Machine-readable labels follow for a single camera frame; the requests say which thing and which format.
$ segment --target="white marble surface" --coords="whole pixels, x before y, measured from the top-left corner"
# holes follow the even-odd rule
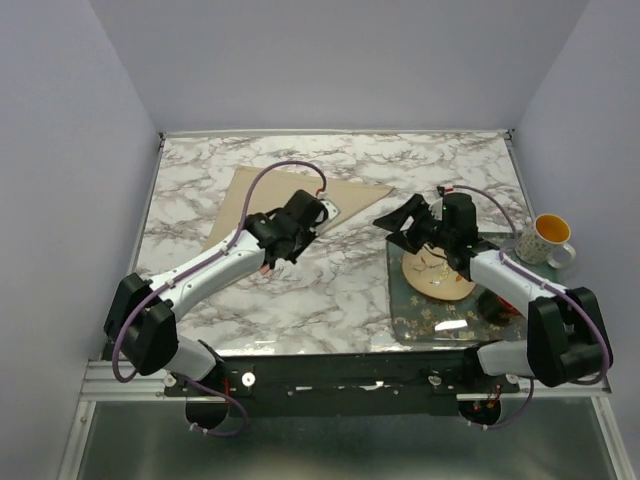
[[[192,310],[179,324],[180,333],[223,355],[405,348],[394,341],[390,325],[386,233],[371,222],[413,193],[429,201],[438,184],[467,184],[495,195],[519,227],[528,218],[499,133],[169,139],[138,271],[160,273],[200,253],[235,168],[283,159],[314,162],[329,177],[395,189],[314,242],[297,265],[281,262],[268,278],[253,275]],[[481,231],[508,231],[493,205],[474,201]]]

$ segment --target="mug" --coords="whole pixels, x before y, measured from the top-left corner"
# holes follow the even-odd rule
[[[571,229],[567,222],[557,215],[545,213],[522,232],[516,243],[516,254],[523,262],[532,265],[546,261],[553,268],[564,268],[576,259],[575,248],[567,243],[570,237]],[[569,254],[566,262],[554,258],[559,249]]]

